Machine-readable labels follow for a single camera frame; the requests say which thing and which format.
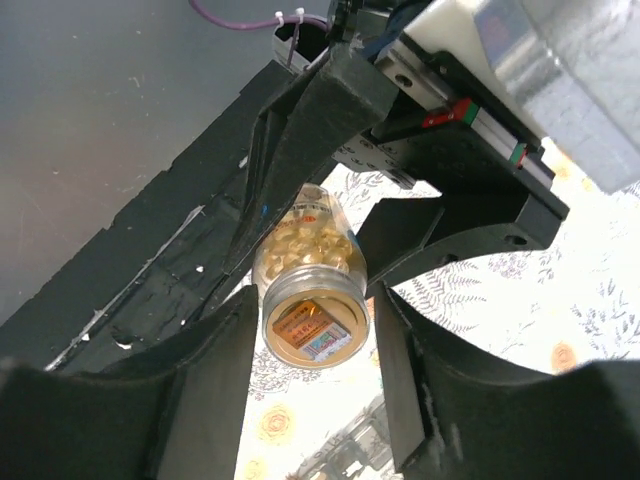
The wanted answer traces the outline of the clear pill bottle gold capsules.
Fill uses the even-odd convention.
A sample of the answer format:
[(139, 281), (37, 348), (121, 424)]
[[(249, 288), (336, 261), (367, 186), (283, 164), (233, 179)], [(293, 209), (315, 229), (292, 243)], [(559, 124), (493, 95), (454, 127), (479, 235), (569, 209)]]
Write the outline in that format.
[(270, 352), (297, 368), (339, 365), (370, 329), (367, 266), (336, 198), (305, 184), (256, 251), (252, 281)]

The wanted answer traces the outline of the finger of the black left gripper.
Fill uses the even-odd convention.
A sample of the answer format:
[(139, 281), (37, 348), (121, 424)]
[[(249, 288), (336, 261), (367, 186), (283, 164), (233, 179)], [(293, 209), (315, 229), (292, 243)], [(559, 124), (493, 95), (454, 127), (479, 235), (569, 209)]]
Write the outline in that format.
[(253, 254), (339, 147), (387, 117), (397, 92), (360, 52), (339, 44), (267, 102), (251, 134), (245, 201), (226, 274)]
[(395, 286), (454, 262), (548, 247), (548, 208), (531, 194), (385, 198), (357, 239), (374, 285)]

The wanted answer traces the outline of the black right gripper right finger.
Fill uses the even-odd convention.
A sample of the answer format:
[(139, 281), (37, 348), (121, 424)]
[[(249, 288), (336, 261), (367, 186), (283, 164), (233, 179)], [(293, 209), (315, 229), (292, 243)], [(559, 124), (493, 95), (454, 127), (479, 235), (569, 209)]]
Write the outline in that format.
[(407, 479), (635, 479), (639, 365), (548, 375), (496, 357), (373, 288), (393, 460)]

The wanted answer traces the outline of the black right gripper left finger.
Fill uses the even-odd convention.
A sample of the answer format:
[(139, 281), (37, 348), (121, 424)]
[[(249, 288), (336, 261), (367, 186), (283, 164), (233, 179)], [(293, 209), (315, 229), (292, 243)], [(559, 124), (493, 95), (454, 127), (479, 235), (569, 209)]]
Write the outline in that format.
[(247, 286), (99, 373), (3, 360), (2, 477), (232, 478), (257, 327), (257, 290)]

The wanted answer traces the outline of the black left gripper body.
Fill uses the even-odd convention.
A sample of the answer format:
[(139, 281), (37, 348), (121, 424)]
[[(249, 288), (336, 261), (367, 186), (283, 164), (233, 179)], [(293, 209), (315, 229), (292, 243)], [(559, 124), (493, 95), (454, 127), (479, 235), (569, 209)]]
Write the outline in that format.
[(340, 152), (350, 166), (384, 172), (411, 188), (424, 181), (443, 195), (531, 194), (548, 208), (548, 235), (567, 206), (551, 190), (542, 136), (452, 54), (426, 53), (404, 29), (435, 1), (334, 1), (333, 43), (355, 47), (398, 89), (387, 117)]

